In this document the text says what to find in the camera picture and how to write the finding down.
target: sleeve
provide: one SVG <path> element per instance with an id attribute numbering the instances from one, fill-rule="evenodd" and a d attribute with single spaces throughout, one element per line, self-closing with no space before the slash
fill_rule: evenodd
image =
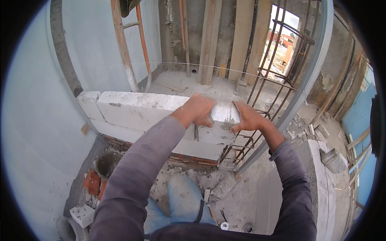
<path id="1" fill-rule="evenodd" d="M 95 210 L 90 240 L 144 240 L 150 188 L 185 132 L 177 118 L 167 116 L 129 148 L 109 178 Z"/>
<path id="2" fill-rule="evenodd" d="M 305 169 L 288 140 L 278 147 L 270 160 L 276 162 L 283 184 L 283 202 L 273 235 L 293 240 L 316 240 L 310 184 Z"/>

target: gray long-sleeve shirt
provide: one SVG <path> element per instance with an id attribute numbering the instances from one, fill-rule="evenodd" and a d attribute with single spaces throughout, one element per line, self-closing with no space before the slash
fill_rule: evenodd
<path id="1" fill-rule="evenodd" d="M 167 116 L 141 136 L 122 157 L 95 210 L 90 239 L 144 240 L 147 199 L 159 170 L 185 134 L 175 117 Z M 310 185 L 299 157 L 284 141 L 271 159 L 283 184 L 279 220 L 271 236 L 224 231 L 215 225 L 186 223 L 161 228 L 150 240 L 315 240 Z"/>

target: right hand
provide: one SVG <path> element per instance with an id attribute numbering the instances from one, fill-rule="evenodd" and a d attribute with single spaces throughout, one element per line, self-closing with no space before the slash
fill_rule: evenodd
<path id="1" fill-rule="evenodd" d="M 232 126 L 230 132 L 235 133 L 241 130 L 254 131 L 261 128 L 262 124 L 267 121 L 253 107 L 242 100 L 232 101 L 240 112 L 240 123 Z"/>

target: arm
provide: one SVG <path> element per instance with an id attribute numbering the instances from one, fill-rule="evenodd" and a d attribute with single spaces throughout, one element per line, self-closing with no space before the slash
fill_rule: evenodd
<path id="1" fill-rule="evenodd" d="M 270 120 L 243 101 L 235 101 L 234 104 L 240 112 L 240 124 L 230 131 L 259 130 L 273 153 L 270 160 L 276 162 L 283 184 L 283 202 L 273 235 L 294 240 L 315 240 L 317 230 L 310 184 L 298 155 Z"/>
<path id="2" fill-rule="evenodd" d="M 95 210 L 90 240 L 144 240 L 147 199 L 159 170 L 191 123 L 211 126 L 216 100 L 194 94 L 141 136 L 122 157 Z"/>

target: light blue wall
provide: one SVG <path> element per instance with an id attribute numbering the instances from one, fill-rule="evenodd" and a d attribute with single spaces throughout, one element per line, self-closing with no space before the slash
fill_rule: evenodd
<path id="1" fill-rule="evenodd" d="M 84 90 L 131 91 L 122 66 L 108 0 L 63 0 L 63 28 L 68 53 Z M 151 70 L 162 61 L 157 0 L 141 1 L 141 16 Z M 122 19 L 136 22 L 135 8 Z M 135 79 L 147 76 L 138 26 L 124 30 Z"/>
<path id="2" fill-rule="evenodd" d="M 359 90 L 353 105 L 343 118 L 343 128 L 347 134 L 352 135 L 352 139 L 358 138 L 370 126 L 371 99 L 376 95 L 374 73 L 370 65 L 367 66 L 363 83 L 368 87 L 365 91 Z M 355 146 L 355 151 L 359 155 L 370 143 L 368 135 L 361 143 Z M 374 179 L 376 158 L 370 154 L 362 172 L 359 175 L 359 187 L 357 201 L 365 205 L 369 198 L 372 181 Z"/>
<path id="3" fill-rule="evenodd" d="M 56 220 L 96 137 L 92 130 L 81 132 L 86 121 L 55 64 L 49 6 L 38 12 L 18 46 L 1 109 L 6 173 L 22 214 L 40 240 L 59 239 Z"/>

